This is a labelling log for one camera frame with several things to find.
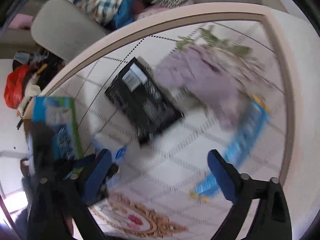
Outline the blue green milk carton box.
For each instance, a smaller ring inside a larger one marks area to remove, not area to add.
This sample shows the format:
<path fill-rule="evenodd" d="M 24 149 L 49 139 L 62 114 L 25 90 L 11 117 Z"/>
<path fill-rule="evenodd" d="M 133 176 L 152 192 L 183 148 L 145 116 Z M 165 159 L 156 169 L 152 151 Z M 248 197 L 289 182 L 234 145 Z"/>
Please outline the blue green milk carton box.
<path fill-rule="evenodd" d="M 37 96 L 34 99 L 30 130 L 27 135 L 28 158 L 33 160 L 35 142 L 47 142 L 45 153 L 53 157 L 57 170 L 76 172 L 83 158 L 77 130 L 74 100 L 66 96 Z"/>

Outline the long blue snack packet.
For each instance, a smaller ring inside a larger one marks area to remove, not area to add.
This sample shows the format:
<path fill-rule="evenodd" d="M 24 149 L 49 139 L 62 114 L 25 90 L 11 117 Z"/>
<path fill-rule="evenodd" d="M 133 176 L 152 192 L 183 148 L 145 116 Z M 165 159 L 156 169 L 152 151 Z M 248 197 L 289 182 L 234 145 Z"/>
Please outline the long blue snack packet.
<path fill-rule="evenodd" d="M 269 118 L 270 110 L 263 100 L 256 95 L 252 96 L 235 136 L 222 155 L 223 159 L 239 168 L 249 157 Z M 190 196 L 206 201 L 214 196 L 219 188 L 217 176 L 209 173 L 190 191 Z"/>

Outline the black snack packet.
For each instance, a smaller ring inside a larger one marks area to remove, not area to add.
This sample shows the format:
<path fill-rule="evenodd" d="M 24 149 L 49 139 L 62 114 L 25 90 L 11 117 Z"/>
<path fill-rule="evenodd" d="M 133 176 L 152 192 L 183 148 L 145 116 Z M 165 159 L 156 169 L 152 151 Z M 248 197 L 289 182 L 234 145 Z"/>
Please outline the black snack packet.
<path fill-rule="evenodd" d="M 141 146 L 184 117 L 135 57 L 113 79 L 105 95 L 136 128 Z"/>

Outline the purple cloth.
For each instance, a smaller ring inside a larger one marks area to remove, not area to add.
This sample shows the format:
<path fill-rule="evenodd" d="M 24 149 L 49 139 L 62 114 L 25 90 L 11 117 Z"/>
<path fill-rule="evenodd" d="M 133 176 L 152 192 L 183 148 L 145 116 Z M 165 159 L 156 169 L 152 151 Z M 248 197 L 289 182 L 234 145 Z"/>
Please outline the purple cloth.
<path fill-rule="evenodd" d="M 174 51 L 157 65 L 153 78 L 166 90 L 185 88 L 213 110 L 221 128 L 236 128 L 239 124 L 236 81 L 203 47 L 190 45 Z"/>

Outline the red plastic bag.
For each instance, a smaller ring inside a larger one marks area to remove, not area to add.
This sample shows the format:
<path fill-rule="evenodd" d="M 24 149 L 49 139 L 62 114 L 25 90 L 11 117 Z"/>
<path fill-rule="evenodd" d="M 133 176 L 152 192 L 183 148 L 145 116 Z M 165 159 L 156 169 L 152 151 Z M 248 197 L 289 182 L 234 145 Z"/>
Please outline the red plastic bag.
<path fill-rule="evenodd" d="M 31 66 L 22 65 L 10 73 L 4 90 L 4 101 L 9 108 L 17 109 L 23 100 L 23 83 Z"/>

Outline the blue fabric under blanket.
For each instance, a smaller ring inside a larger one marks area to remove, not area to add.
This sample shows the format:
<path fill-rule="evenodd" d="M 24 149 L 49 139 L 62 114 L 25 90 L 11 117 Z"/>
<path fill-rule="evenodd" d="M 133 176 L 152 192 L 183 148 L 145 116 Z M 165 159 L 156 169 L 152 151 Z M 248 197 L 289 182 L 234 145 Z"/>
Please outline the blue fabric under blanket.
<path fill-rule="evenodd" d="M 117 13 L 114 15 L 112 24 L 115 29 L 120 29 L 135 21 L 135 14 L 140 9 L 139 0 L 123 0 Z"/>

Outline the pink patterned cushion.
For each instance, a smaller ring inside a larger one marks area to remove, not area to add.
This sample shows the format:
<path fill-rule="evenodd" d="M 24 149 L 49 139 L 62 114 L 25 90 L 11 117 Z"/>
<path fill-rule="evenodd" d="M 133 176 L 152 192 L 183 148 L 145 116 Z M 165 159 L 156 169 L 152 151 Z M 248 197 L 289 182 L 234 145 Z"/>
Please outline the pink patterned cushion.
<path fill-rule="evenodd" d="M 138 21 L 138 20 L 141 20 L 143 18 L 152 16 L 154 14 L 158 14 L 160 12 L 164 12 L 164 11 L 167 11 L 167 10 L 176 9 L 176 8 L 184 7 L 184 6 L 188 6 L 188 5 L 193 5 L 193 4 L 195 4 L 193 2 L 193 0 L 186 0 L 184 3 L 182 3 L 182 4 L 178 5 L 178 6 L 172 7 L 172 8 L 153 5 L 151 7 L 148 7 L 147 9 L 144 9 L 142 12 L 138 13 L 137 15 L 135 15 L 135 20 Z"/>

